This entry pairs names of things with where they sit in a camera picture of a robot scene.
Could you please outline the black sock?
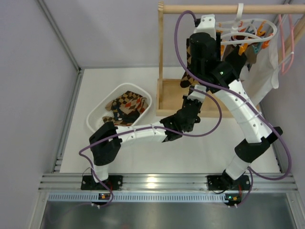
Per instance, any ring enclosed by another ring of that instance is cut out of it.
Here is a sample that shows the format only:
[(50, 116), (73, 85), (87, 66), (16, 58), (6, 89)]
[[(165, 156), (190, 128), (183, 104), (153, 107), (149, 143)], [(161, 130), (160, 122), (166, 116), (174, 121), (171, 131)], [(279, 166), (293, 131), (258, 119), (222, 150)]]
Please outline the black sock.
[(224, 61), (231, 64), (231, 66), (238, 74), (240, 74), (242, 68), (247, 62), (245, 53), (243, 52), (242, 54), (239, 54), (239, 50), (240, 46), (235, 46), (234, 49), (224, 58)]

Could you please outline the white clip sock hanger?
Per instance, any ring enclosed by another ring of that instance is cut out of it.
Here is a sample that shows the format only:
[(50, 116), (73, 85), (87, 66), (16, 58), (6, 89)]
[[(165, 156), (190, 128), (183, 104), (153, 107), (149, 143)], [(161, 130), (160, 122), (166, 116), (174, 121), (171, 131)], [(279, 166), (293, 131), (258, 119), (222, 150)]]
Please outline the white clip sock hanger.
[(221, 34), (221, 56), (225, 56), (227, 49), (237, 48), (238, 54), (242, 55), (250, 46), (254, 53), (258, 54), (262, 49), (269, 46), (271, 40), (277, 35), (277, 26), (260, 18), (243, 19), (244, 5), (238, 4), (237, 14), (233, 21), (217, 22), (216, 31)]

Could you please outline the tan brown sock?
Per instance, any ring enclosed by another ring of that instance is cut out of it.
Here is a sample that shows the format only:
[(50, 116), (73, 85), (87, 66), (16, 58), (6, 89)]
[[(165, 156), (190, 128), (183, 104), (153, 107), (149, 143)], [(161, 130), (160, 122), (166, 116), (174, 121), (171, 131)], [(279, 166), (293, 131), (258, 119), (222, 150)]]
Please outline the tan brown sock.
[(226, 45), (224, 53), (223, 53), (223, 57), (222, 57), (222, 61), (225, 61), (226, 57), (235, 49), (234, 45)]

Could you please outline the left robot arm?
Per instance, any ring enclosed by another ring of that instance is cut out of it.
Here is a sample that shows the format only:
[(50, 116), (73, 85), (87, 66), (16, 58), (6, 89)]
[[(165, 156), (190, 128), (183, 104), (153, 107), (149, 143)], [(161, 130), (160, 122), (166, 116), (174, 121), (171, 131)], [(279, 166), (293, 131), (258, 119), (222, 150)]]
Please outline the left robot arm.
[(109, 164), (113, 162), (121, 147), (142, 142), (171, 142), (193, 131), (200, 122), (199, 113), (205, 100), (204, 94), (191, 92), (183, 96), (183, 105), (175, 114), (148, 125), (115, 126), (107, 122), (89, 138), (93, 155), (92, 177), (95, 183), (108, 179)]

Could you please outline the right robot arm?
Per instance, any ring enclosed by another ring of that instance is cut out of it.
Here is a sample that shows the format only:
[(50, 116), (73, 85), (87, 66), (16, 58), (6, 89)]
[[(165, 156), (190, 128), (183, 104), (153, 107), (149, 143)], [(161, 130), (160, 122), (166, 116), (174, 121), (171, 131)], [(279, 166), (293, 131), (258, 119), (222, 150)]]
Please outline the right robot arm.
[(258, 110), (239, 79), (247, 61), (246, 55), (239, 54), (239, 48), (235, 47), (222, 61), (220, 42), (219, 33), (215, 38), (205, 32), (192, 34), (189, 38), (189, 71), (200, 80), (218, 86), (207, 86), (207, 90), (222, 101), (244, 134), (244, 140), (235, 147), (235, 156), (220, 178), (222, 188), (229, 189), (278, 137), (259, 118)]

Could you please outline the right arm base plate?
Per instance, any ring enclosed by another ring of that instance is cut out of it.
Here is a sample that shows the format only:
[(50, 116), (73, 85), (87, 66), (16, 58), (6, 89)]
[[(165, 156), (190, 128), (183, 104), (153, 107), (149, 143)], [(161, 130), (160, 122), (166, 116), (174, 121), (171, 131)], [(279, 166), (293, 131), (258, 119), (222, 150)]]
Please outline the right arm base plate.
[(209, 191), (229, 191), (229, 190), (249, 190), (251, 181), (249, 176), (242, 175), (237, 180), (233, 180), (230, 176), (225, 175), (209, 175), (207, 176)]

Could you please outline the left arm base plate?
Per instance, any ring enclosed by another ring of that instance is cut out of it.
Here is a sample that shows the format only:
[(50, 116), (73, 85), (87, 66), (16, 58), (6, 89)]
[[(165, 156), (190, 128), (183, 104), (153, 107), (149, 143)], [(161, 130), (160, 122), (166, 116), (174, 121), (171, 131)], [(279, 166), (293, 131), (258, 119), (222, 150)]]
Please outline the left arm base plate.
[[(123, 185), (123, 176), (110, 175), (103, 184), (111, 191), (120, 190)], [(106, 190), (106, 188), (100, 182), (96, 182), (92, 175), (87, 175), (82, 177), (81, 190)]]

